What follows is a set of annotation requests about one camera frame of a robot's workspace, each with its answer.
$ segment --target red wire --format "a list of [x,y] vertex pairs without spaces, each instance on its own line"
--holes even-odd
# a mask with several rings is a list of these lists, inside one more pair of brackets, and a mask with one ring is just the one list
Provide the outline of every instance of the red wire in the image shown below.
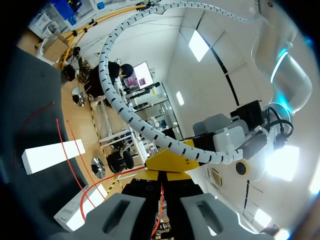
[[[70,128],[70,131],[71,131],[71,134],[72,134],[73,140],[74,140],[74,142],[75,142],[76,148],[78,149],[79,155],[80,155],[81,160],[82,160],[82,163],[83,163],[83,165],[84,165],[84,168],[85,168],[86,172],[88,173],[88,175],[89,175],[89,177],[90,177],[90,179],[91,179],[92,183],[93,183],[93,184],[95,184],[95,181],[94,181],[94,180],[93,180],[93,178],[91,177],[91,175],[90,175],[90,173],[89,173],[89,170],[88,170],[88,168],[87,168],[87,166],[86,166],[86,164],[85,164],[84,158],[82,157],[82,154],[80,153],[80,150],[79,150],[79,147],[78,147],[78,144],[77,144],[77,141],[76,141],[76,138],[75,138],[74,132],[72,131],[72,128],[71,128],[70,122],[69,122],[69,120],[67,120],[66,122],[67,122],[67,123],[68,123],[68,125],[69,125],[69,128]],[[103,196],[103,194],[100,192],[100,190],[99,190],[98,186],[95,186],[95,187],[96,187],[96,189],[98,190],[98,192],[101,194],[101,196],[104,198],[104,200],[106,200],[105,196]]]
[[17,142],[16,142],[16,145],[15,145],[15,149],[14,149],[14,158],[13,158],[13,168],[14,170],[16,170],[16,156],[17,156],[17,147],[18,147],[18,141],[20,139],[20,136],[22,134],[22,131],[24,130],[24,128],[27,126],[27,124],[30,122],[31,119],[34,118],[34,116],[36,116],[37,114],[41,113],[43,110],[51,107],[53,104],[55,104],[54,102],[51,102],[49,105],[39,109],[38,111],[36,111],[34,114],[32,114],[25,122],[24,124],[22,125],[22,127],[20,128],[20,131],[18,133],[18,137],[17,137]]
[[82,190],[83,196],[86,196],[86,197],[88,198],[89,202],[90,202],[90,203],[92,204],[92,206],[95,208],[95,205],[92,203],[92,201],[91,201],[91,200],[89,199],[89,197],[87,196],[87,191],[85,192],[85,190],[82,188],[82,186],[81,186],[81,184],[80,184],[80,182],[79,182],[79,180],[78,180],[78,178],[77,178],[77,176],[76,176],[76,174],[75,174],[75,172],[74,172],[74,170],[73,170],[73,168],[72,168],[72,166],[71,166],[71,163],[70,163],[70,161],[69,161],[69,159],[68,159],[68,156],[67,156],[67,153],[66,153],[66,150],[65,150],[65,146],[64,146],[64,141],[62,141],[62,137],[61,137],[61,133],[60,133],[59,119],[58,119],[58,118],[56,119],[56,127],[58,128],[58,133],[59,133],[60,141],[61,141],[62,148],[63,148],[63,151],[64,151],[64,155],[65,155],[66,161],[68,162],[69,168],[70,168],[70,170],[71,170],[71,172],[72,172],[72,174],[73,174],[73,177],[74,177],[74,179],[76,180],[76,182],[78,183],[80,189]]
[[160,213],[159,213],[159,216],[158,216],[158,221],[157,221],[157,223],[155,225],[155,228],[152,231],[151,236],[153,236],[156,233],[156,231],[157,231],[157,229],[159,227],[159,224],[160,224],[160,221],[161,221],[161,217],[162,217],[162,208],[163,208],[163,206],[164,206],[164,188],[161,185],[161,207],[160,207]]
[[141,169],[144,169],[145,166],[141,166],[141,167],[138,167],[136,169],[131,169],[131,170],[128,170],[128,171],[123,171],[123,172],[120,172],[120,173],[117,173],[117,174],[114,174],[112,176],[109,176],[105,179],[102,179],[98,182],[96,182],[94,185],[90,186],[83,194],[82,198],[81,198],[81,201],[80,201],[80,211],[81,211],[81,215],[82,215],[82,218],[83,220],[85,221],[86,220],[86,216],[84,214],[84,207],[83,207],[83,204],[84,204],[84,199],[85,199],[85,195],[87,194],[88,191],[90,191],[91,188],[93,188],[94,186],[97,186],[98,184],[108,180],[108,179],[111,179],[111,178],[114,178],[116,176],[119,176],[119,175],[122,175],[122,174],[128,174],[128,173],[132,173],[132,172],[135,172],[135,171],[138,171],[138,170],[141,170]]

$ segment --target white box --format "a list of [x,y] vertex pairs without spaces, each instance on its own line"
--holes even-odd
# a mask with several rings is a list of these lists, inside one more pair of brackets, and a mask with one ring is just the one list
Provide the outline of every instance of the white box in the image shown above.
[[[86,151],[81,139],[76,140],[76,143],[79,147],[80,153],[84,154]],[[63,143],[68,159],[79,155],[76,143],[75,141],[66,141]],[[38,146],[24,150],[21,157],[26,173],[28,175],[34,174],[66,161],[65,152],[61,143]]]
[[[106,197],[107,191],[105,188],[99,184],[98,189],[100,190],[101,194]],[[95,207],[99,206],[103,201],[104,198],[101,196],[100,192],[94,186],[90,191],[86,194],[90,201],[93,203]],[[80,211],[80,202],[83,196],[83,192],[80,191],[77,195],[75,195],[60,211],[54,215],[54,219],[67,231],[73,232],[80,228],[85,221],[81,215]],[[90,203],[87,197],[84,198],[83,201],[83,213],[85,216],[94,209],[93,205]]]

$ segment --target blue storage bin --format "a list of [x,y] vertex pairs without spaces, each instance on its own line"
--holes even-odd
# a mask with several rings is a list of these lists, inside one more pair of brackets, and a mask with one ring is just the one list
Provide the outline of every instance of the blue storage bin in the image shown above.
[[68,18],[71,18],[75,15],[75,13],[78,11],[78,9],[82,6],[82,2],[80,0],[76,0],[78,4],[74,9],[70,7],[67,0],[50,0],[53,4],[56,10],[61,14],[64,20],[67,20]]
[[99,2],[97,5],[99,10],[104,9],[105,8],[105,3],[103,1]]

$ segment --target ceiling light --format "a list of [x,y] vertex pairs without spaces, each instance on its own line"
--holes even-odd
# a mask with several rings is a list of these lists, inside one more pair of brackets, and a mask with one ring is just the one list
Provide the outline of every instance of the ceiling light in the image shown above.
[[299,148],[284,146],[274,151],[267,160],[267,171],[270,175],[291,182],[298,166]]
[[189,42],[189,48],[191,49],[198,62],[201,61],[206,52],[209,50],[208,44],[197,30],[194,30],[194,33]]
[[182,106],[183,104],[185,104],[185,101],[184,101],[184,99],[182,98],[180,91],[178,91],[178,92],[176,93],[176,98],[178,99],[180,106]]
[[311,184],[309,186],[309,190],[313,194],[318,194],[320,190],[320,159],[318,160],[318,166],[315,169],[315,172],[313,174],[313,178],[311,181]]
[[280,229],[278,233],[274,236],[275,240],[287,240],[290,237],[290,234],[287,230]]
[[262,227],[266,228],[271,222],[271,217],[259,208],[255,213],[254,220]]

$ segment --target computer screen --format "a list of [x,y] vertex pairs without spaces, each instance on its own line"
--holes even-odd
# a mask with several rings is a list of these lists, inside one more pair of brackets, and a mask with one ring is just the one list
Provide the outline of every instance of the computer screen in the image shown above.
[[154,83],[146,61],[135,66],[133,71],[140,89],[144,89]]

